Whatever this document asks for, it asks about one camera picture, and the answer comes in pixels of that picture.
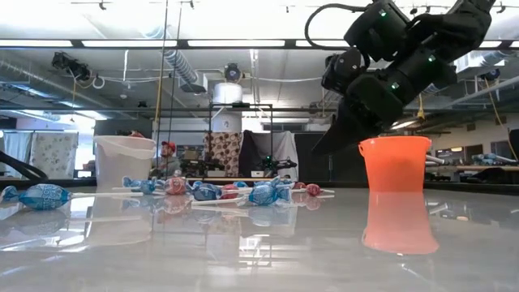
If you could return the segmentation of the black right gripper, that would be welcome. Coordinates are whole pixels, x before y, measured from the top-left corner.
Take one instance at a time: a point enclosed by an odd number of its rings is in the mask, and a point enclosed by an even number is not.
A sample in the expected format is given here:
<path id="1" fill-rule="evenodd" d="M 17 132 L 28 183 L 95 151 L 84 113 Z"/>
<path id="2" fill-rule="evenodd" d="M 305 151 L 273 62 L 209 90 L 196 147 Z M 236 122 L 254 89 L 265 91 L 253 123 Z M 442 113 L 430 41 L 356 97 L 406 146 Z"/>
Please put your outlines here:
<path id="1" fill-rule="evenodd" d="M 311 152 L 328 155 L 378 135 L 403 114 L 403 109 L 426 87 L 426 62 L 405 60 L 368 72 L 349 68 L 344 99 L 336 119 Z"/>

